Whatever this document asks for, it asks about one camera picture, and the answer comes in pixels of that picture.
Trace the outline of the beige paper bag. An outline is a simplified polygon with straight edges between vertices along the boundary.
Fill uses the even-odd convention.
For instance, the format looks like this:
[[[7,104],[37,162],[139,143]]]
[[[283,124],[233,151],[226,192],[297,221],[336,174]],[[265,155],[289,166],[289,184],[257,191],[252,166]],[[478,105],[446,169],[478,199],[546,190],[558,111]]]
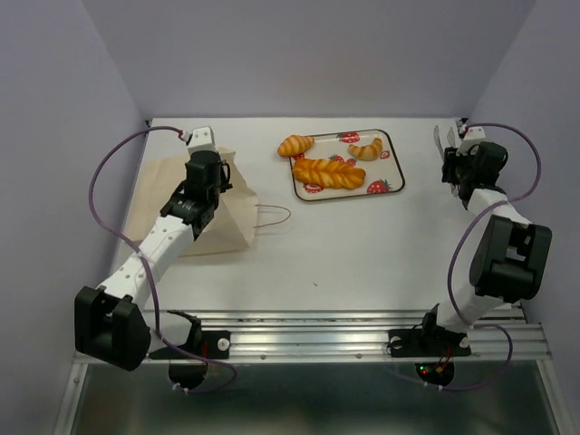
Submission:
[[[233,188],[221,195],[214,218],[197,241],[181,254],[183,257],[245,250],[262,226],[258,222],[258,209],[262,205],[237,168],[236,153],[227,148],[220,148],[218,152],[230,166]],[[185,179],[187,161],[187,156],[179,155],[142,164],[124,227],[124,234],[129,239],[140,243],[148,235],[162,206]]]

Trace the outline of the fake croissant bread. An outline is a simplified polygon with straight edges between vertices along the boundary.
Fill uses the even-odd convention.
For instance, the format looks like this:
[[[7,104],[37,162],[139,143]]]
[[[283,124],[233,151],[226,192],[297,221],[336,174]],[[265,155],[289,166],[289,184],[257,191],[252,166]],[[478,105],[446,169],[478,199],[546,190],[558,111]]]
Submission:
[[[348,146],[348,152],[357,160],[377,160],[382,153],[382,140],[380,138],[374,138],[370,144],[364,146],[351,144]]]
[[[314,137],[291,135],[285,138],[277,148],[277,154],[283,158],[295,157],[305,153],[314,145]]]

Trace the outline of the metal tongs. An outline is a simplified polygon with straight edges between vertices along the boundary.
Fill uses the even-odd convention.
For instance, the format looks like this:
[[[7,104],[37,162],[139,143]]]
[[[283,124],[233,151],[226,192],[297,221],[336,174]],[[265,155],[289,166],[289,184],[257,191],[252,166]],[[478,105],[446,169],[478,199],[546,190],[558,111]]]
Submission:
[[[459,156],[454,146],[443,147],[439,125],[436,125],[433,129],[433,140],[442,161],[441,182],[448,185],[451,194],[457,198],[459,196]]]

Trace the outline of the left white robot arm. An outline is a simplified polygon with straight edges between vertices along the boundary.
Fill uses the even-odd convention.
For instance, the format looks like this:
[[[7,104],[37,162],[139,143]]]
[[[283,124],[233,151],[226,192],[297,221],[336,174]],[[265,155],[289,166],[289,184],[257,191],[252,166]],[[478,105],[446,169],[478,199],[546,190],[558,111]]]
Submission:
[[[85,286],[74,299],[78,352],[126,371],[139,367],[160,327],[156,284],[199,238],[215,216],[219,197],[231,188],[230,169],[215,150],[196,150],[185,163],[185,179],[172,192],[148,235],[98,287]]]

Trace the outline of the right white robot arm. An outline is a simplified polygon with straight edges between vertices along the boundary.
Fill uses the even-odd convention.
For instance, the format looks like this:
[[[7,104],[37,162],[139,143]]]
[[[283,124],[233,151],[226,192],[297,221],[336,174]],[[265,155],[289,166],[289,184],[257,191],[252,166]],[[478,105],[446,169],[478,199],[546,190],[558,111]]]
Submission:
[[[514,208],[497,186],[508,151],[487,140],[465,140],[444,150],[442,181],[457,190],[464,208],[475,216],[472,230],[488,220],[469,266],[467,283],[425,314],[418,346],[438,353],[450,334],[464,334],[476,321],[503,304],[531,300],[538,293],[552,240],[549,227],[535,225]]]

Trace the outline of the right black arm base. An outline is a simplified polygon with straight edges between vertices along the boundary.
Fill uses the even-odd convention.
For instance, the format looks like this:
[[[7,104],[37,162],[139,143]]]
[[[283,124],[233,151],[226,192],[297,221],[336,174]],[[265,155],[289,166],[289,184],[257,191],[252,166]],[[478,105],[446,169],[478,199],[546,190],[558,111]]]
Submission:
[[[412,327],[388,332],[387,349],[393,358],[418,358],[415,370],[427,384],[447,387],[455,376],[455,357],[471,356],[469,339],[438,326],[428,332]]]

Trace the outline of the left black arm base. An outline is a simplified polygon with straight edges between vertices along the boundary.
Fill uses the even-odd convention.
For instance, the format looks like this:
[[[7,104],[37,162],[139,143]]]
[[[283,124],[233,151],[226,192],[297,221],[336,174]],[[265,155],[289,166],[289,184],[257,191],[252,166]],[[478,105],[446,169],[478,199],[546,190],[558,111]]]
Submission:
[[[238,376],[229,362],[231,332],[191,330],[181,345],[165,345],[149,354],[152,361],[169,361],[168,377],[176,392],[187,395],[217,392]]]

